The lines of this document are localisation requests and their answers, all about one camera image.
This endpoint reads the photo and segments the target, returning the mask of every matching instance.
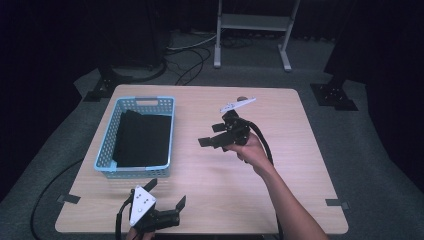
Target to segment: white metal shelf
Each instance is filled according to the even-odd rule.
[[[222,14],[221,28],[287,31],[289,17]]]
[[[284,70],[291,71],[289,59],[287,57],[286,48],[293,28],[294,19],[300,0],[296,0],[292,13],[289,17],[278,16],[258,16],[258,15],[242,15],[222,13],[222,0],[219,0],[216,44],[214,52],[214,67],[221,67],[221,31],[225,28],[231,29],[249,29],[249,30],[265,30],[265,31],[281,31],[285,32],[284,41],[278,44],[281,60],[283,61]]]

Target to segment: human hand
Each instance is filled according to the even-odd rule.
[[[255,172],[259,175],[261,170],[272,166],[265,154],[261,141],[254,133],[249,133],[249,139],[245,145],[230,144],[224,148],[236,152],[237,157],[252,165]]]
[[[135,228],[130,228],[128,231],[126,240],[151,240],[155,237],[155,232],[149,232],[145,234],[138,234]]]

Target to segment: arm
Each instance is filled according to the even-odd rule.
[[[264,180],[287,239],[328,239],[322,228],[299,203],[269,162],[255,134],[250,133],[249,141],[244,146],[232,144],[225,148],[237,152],[237,156],[251,164],[255,172]]]

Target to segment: basket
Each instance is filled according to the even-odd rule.
[[[126,110],[139,114],[171,116],[171,131],[169,135],[168,160],[165,165],[148,167],[117,167],[112,159],[116,133],[120,116]],[[169,96],[157,97],[121,97],[115,102],[99,152],[94,163],[94,169],[102,172],[107,178],[160,178],[170,174],[172,134],[174,129],[175,99]]]

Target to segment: table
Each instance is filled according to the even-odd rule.
[[[278,44],[278,51],[281,60],[283,61],[284,70],[291,72],[292,68],[287,57],[287,43],[290,39],[290,34],[293,29],[294,20],[297,10],[299,9],[300,0],[296,0],[293,5],[290,16],[258,16],[245,14],[229,14],[222,13],[222,0],[218,2],[218,17],[216,24],[216,44],[214,51],[214,67],[221,67],[221,31],[222,29],[250,29],[250,30],[265,30],[265,31],[280,31],[285,32],[284,41]]]
[[[221,123],[219,109],[239,96],[257,100],[237,109],[240,117],[261,129],[271,148],[277,171],[293,194],[328,234],[343,234],[348,225],[337,199],[300,98],[292,89],[118,86],[110,100],[70,194],[78,204],[65,202],[56,222],[59,232],[111,233],[115,217],[130,189],[150,179],[107,179],[94,170],[96,154],[113,104],[120,96],[174,96],[175,123],[171,175],[159,178],[151,191],[158,210],[174,209],[184,195],[187,203],[172,234],[275,234],[275,211],[265,184],[252,167],[233,152],[202,148],[198,138],[211,137]],[[128,209],[122,231],[129,230]]]

